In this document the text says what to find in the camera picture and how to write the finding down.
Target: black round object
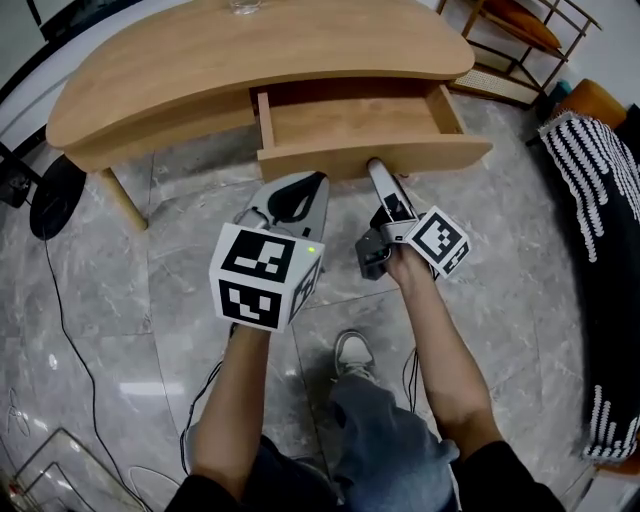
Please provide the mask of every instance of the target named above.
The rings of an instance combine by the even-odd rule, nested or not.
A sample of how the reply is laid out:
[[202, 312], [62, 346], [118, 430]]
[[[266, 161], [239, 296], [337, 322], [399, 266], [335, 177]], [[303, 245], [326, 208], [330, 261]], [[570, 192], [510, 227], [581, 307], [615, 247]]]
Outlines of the black round object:
[[66, 156], [58, 158], [42, 176], [31, 201], [31, 232], [40, 240], [60, 233], [80, 201], [87, 174]]

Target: shoe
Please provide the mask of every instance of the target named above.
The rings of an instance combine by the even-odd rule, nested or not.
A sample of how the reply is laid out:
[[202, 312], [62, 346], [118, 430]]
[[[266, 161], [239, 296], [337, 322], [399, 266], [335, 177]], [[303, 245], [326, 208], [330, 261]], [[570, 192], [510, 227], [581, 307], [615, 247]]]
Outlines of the shoe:
[[338, 335], [334, 349], [334, 362], [338, 377], [358, 375], [375, 382], [375, 359], [365, 337], [358, 331], [344, 331]]

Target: open drawer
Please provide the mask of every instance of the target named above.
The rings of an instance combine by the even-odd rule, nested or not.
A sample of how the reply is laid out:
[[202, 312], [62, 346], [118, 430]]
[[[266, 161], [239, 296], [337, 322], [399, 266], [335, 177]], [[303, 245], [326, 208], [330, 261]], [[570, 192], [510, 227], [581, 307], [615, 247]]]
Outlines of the open drawer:
[[492, 147], [465, 134], [438, 82], [311, 80], [272, 85], [257, 97], [265, 181], [309, 170], [332, 180], [362, 178], [373, 157], [392, 172], [462, 169]]

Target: wooden desk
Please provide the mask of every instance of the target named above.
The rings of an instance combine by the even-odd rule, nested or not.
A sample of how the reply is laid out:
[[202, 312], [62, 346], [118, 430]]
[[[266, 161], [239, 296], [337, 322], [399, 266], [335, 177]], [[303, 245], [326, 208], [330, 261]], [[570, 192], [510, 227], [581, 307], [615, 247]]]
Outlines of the wooden desk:
[[462, 36], [414, 0], [267, 0], [248, 16], [194, 0], [98, 47], [58, 99], [47, 140], [144, 229], [110, 167], [256, 114], [266, 180], [365, 176], [373, 156], [396, 172], [472, 164], [491, 144], [464, 134], [440, 84], [473, 62]]

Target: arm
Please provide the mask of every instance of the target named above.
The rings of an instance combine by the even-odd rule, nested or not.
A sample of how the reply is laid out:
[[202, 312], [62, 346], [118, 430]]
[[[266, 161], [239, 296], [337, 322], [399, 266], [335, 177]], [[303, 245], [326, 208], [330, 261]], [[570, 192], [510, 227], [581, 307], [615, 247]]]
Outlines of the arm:
[[483, 446], [502, 440], [487, 384], [418, 253], [408, 246], [395, 248], [388, 271], [400, 285], [409, 312], [438, 430], [458, 445], [464, 461]]
[[238, 326], [196, 432], [191, 473], [240, 500], [258, 453], [270, 333]]

